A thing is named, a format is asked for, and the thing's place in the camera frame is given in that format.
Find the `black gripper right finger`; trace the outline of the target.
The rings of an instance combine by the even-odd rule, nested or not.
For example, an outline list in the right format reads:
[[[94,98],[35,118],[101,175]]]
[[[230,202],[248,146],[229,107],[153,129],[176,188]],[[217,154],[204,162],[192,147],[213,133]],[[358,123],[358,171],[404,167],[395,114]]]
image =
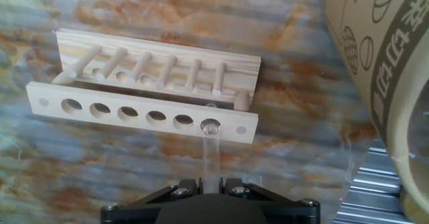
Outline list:
[[[250,204],[245,210],[259,211],[267,223],[320,224],[320,203],[314,199],[293,201],[240,178],[222,178],[221,193],[244,201],[239,207]]]

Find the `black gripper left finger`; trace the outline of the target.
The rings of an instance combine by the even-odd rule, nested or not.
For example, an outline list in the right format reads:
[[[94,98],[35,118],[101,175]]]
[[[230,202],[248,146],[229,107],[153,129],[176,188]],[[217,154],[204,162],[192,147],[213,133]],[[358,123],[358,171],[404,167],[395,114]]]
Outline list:
[[[201,194],[201,179],[182,179],[128,205],[112,203],[100,208],[100,223],[155,223],[170,203]]]

